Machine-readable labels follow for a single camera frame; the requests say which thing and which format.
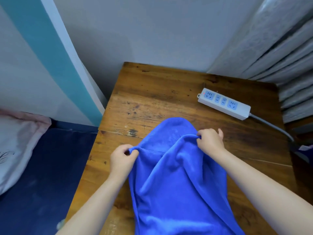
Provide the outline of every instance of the power outlet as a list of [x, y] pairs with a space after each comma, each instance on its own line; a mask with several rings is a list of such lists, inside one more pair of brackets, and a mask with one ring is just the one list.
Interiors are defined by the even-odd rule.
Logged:
[[248, 118], [251, 109], [249, 105], [235, 101], [207, 88], [203, 88], [201, 94], [198, 94], [198, 102], [240, 120]]

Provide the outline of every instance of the extension cord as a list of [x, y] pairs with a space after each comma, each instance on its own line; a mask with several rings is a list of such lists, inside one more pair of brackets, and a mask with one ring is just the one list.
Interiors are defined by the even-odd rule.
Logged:
[[206, 106], [212, 107], [216, 110], [219, 110], [225, 114], [233, 116], [237, 119], [244, 120], [249, 116], [271, 126], [272, 128], [285, 134], [292, 142], [294, 142], [293, 137], [288, 134], [285, 130], [267, 122], [266, 120], [257, 117], [250, 113], [251, 106], [235, 101], [227, 96], [219, 94], [217, 92], [211, 91], [207, 88], [203, 88], [202, 92], [198, 94], [198, 102], [205, 104]]

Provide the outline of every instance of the teal stripe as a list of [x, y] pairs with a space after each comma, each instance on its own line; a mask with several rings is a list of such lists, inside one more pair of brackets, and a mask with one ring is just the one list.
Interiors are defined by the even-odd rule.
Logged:
[[99, 126], [102, 114], [80, 79], [41, 0], [0, 0], [0, 4], [62, 91]]

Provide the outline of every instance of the person's left arm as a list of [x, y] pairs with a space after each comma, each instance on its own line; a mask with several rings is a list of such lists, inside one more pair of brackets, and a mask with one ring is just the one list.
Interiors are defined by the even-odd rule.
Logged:
[[56, 235], [96, 235], [100, 233], [115, 198], [130, 173], [139, 154], [137, 150], [127, 156], [129, 144], [117, 147], [111, 154], [110, 175], [77, 213]]

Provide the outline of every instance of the white wall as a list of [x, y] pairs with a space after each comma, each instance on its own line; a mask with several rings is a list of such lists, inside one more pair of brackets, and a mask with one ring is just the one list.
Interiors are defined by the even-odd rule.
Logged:
[[124, 61], [206, 72], [262, 0], [54, 0], [108, 98]]
[[93, 125], [64, 94], [0, 6], [0, 108]]

